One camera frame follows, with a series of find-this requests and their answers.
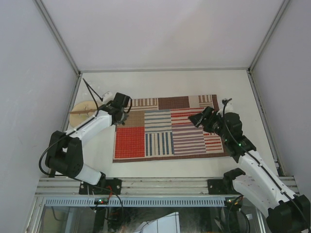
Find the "patchwork striped placemat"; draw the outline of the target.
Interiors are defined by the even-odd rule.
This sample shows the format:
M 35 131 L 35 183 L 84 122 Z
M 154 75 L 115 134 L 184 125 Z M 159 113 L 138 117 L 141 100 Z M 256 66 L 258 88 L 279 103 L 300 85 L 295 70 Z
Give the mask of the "patchwork striped placemat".
M 188 119 L 206 107 L 219 110 L 216 95 L 134 99 L 125 124 L 116 127 L 113 162 L 227 156 L 218 135 Z

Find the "brown wooden knife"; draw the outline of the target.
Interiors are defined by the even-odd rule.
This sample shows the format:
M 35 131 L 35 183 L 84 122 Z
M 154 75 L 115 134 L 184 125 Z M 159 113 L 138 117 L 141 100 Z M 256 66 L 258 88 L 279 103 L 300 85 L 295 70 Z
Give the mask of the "brown wooden knife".
M 70 114 L 88 114 L 91 112 L 96 112 L 97 109 L 87 109 L 87 110 L 78 110 L 78 111 L 71 111 Z

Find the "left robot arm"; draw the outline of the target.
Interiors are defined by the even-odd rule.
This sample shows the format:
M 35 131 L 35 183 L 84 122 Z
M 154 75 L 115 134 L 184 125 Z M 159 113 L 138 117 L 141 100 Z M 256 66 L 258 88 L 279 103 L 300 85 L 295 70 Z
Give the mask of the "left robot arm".
M 45 165 L 63 176 L 88 183 L 95 194 L 103 193 L 106 175 L 84 162 L 83 146 L 102 130 L 124 125 L 131 108 L 132 98 L 118 92 L 108 103 L 96 104 L 94 114 L 77 127 L 65 132 L 55 131 L 43 152 Z

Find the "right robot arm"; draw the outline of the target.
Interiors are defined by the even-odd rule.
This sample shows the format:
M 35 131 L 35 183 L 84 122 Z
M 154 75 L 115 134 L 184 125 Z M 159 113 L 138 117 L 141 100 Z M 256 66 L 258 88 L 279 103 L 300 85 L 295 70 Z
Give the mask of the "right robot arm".
M 238 164 L 238 168 L 224 174 L 223 187 L 227 193 L 237 192 L 246 197 L 265 216 L 273 233 L 311 231 L 311 202 L 305 195 L 297 195 L 266 165 L 243 134 L 237 113 L 206 107 L 188 119 L 196 128 L 202 126 L 204 132 L 218 135 Z

